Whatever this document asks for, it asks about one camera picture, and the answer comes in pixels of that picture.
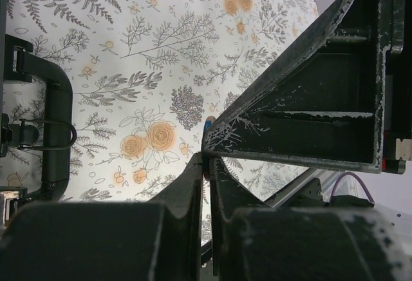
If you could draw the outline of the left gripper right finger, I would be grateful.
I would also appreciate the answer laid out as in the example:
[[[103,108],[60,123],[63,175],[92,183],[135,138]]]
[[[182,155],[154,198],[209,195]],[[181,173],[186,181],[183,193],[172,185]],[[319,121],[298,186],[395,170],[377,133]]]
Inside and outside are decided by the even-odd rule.
[[[411,262],[375,209],[273,208],[210,161],[212,263],[220,280],[410,280]]]

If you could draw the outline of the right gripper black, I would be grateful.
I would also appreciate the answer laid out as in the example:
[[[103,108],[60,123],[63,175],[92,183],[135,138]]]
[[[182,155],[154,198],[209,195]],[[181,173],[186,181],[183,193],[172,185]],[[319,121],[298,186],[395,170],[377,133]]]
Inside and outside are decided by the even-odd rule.
[[[411,161],[411,0],[390,5],[387,57],[386,0],[336,0],[218,117],[205,152],[405,173]]]

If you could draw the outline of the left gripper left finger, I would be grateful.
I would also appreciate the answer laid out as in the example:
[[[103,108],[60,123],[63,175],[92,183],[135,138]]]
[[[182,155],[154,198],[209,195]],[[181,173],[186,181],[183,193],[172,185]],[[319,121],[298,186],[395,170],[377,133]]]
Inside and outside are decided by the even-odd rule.
[[[202,156],[147,202],[30,204],[1,240],[2,280],[198,280]]]

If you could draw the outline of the blue poker chip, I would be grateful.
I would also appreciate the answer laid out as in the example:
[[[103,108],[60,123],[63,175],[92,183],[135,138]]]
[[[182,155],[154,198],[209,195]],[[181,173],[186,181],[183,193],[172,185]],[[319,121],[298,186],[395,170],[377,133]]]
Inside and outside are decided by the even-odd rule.
[[[210,156],[207,152],[205,152],[205,147],[209,139],[209,129],[215,120],[216,118],[214,116],[208,116],[206,118],[206,121],[203,127],[201,152],[202,152],[202,162],[203,162],[203,177],[206,180],[210,180]]]

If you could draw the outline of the black poker set case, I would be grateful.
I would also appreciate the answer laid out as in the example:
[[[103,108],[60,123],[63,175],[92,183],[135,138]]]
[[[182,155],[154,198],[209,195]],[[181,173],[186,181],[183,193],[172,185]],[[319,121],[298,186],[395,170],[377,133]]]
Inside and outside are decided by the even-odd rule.
[[[69,2],[81,0],[23,0],[40,29],[40,7],[51,8],[55,17],[75,24],[59,37],[59,42],[46,49],[44,41],[33,43],[8,35],[6,17],[12,14],[15,0],[1,0],[1,83],[31,83],[34,78],[46,85],[40,112],[29,117],[30,108],[17,107],[12,115],[1,114],[1,156],[13,150],[35,151],[40,158],[41,185],[29,192],[22,186],[1,188],[1,230],[15,214],[32,202],[59,200],[70,179],[71,147],[77,140],[72,124],[73,88],[62,63],[73,60],[71,52],[81,53],[89,43],[86,25],[72,14]]]

